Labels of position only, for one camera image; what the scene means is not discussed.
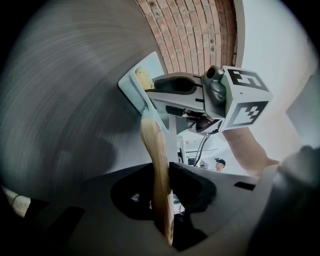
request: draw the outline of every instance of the cable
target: cable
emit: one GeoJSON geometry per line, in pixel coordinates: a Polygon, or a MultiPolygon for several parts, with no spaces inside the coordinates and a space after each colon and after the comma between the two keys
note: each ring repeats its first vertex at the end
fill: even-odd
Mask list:
{"type": "Polygon", "coordinates": [[[193,163],[193,166],[196,166],[196,161],[197,161],[197,156],[198,156],[198,153],[199,153],[199,151],[200,151],[200,148],[201,148],[201,145],[202,145],[202,142],[206,139],[208,137],[208,135],[207,136],[204,136],[203,138],[202,138],[202,140],[201,140],[201,142],[200,142],[200,145],[199,145],[199,148],[198,148],[198,151],[196,152],[196,154],[195,154],[195,158],[194,158],[194,163],[193,163]]]}
{"type": "Polygon", "coordinates": [[[201,158],[201,155],[202,155],[202,150],[204,149],[204,145],[205,145],[206,141],[210,138],[210,136],[211,136],[211,134],[209,134],[209,135],[205,138],[205,140],[204,140],[204,142],[203,142],[203,144],[202,144],[201,150],[200,150],[200,154],[199,154],[198,160],[195,162],[195,164],[194,164],[193,166],[196,166],[197,163],[199,162],[199,160],[200,160],[200,158],[201,158]]]}

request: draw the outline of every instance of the white wall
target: white wall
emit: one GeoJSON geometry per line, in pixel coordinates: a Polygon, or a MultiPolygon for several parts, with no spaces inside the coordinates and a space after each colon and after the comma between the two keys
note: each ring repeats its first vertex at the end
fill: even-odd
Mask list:
{"type": "Polygon", "coordinates": [[[283,160],[302,145],[285,111],[315,72],[318,57],[299,21],[282,2],[234,2],[238,40],[244,41],[243,56],[239,54],[236,63],[256,71],[273,94],[271,104],[251,131],[268,156],[283,160]]]}
{"type": "Polygon", "coordinates": [[[303,27],[279,0],[242,1],[245,45],[241,67],[256,71],[273,93],[264,117],[285,111],[315,72],[317,57],[303,27]]]}
{"type": "Polygon", "coordinates": [[[286,111],[303,145],[320,147],[320,70],[310,77],[303,91],[286,111]]]}

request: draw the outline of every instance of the gray surface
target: gray surface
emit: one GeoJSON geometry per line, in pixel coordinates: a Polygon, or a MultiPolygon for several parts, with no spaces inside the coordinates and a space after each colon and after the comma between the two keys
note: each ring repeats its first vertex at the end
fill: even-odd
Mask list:
{"type": "Polygon", "coordinates": [[[153,51],[160,56],[134,0],[45,5],[0,81],[2,185],[47,200],[84,179],[150,162],[140,115],[117,83],[153,51]]]}
{"type": "Polygon", "coordinates": [[[303,145],[320,146],[320,72],[310,76],[302,92],[286,113],[298,132],[303,145]]]}
{"type": "MultiPolygon", "coordinates": [[[[172,74],[165,74],[158,76],[154,81],[169,79],[172,77],[184,78],[192,80],[197,85],[202,85],[201,79],[195,77],[193,74],[185,72],[177,72],[172,74]]],[[[196,99],[204,99],[204,93],[201,87],[197,86],[195,92],[192,94],[177,94],[148,91],[146,93],[153,105],[162,113],[167,113],[166,106],[175,108],[191,110],[195,112],[205,112],[205,105],[203,102],[196,101],[196,99]]]]}
{"type": "Polygon", "coordinates": [[[86,180],[67,196],[53,200],[35,216],[33,224],[43,232],[67,207],[77,206],[85,212],[67,247],[80,255],[245,255],[268,201],[276,168],[267,168],[258,180],[181,163],[178,165],[213,181],[217,189],[207,210],[191,214],[194,227],[207,234],[208,238],[189,249],[177,252],[166,243],[152,220],[131,219],[113,204],[111,187],[137,171],[137,166],[86,180]],[[253,191],[234,187],[239,181],[256,184],[256,187],[253,191]]]}

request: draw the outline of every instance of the wooden handle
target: wooden handle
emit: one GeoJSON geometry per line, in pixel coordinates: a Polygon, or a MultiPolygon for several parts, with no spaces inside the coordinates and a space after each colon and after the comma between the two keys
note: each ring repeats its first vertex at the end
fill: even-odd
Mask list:
{"type": "Polygon", "coordinates": [[[153,195],[151,200],[154,215],[153,220],[166,241],[172,245],[174,234],[174,198],[170,188],[165,138],[152,118],[141,120],[140,132],[154,168],[153,195]]]}

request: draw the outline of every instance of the human arm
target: human arm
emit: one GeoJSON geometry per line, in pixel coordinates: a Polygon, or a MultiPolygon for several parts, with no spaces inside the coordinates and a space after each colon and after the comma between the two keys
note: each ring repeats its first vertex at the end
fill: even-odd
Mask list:
{"type": "Polygon", "coordinates": [[[222,132],[239,165],[250,175],[260,177],[263,170],[279,161],[270,159],[248,127],[222,132]]]}

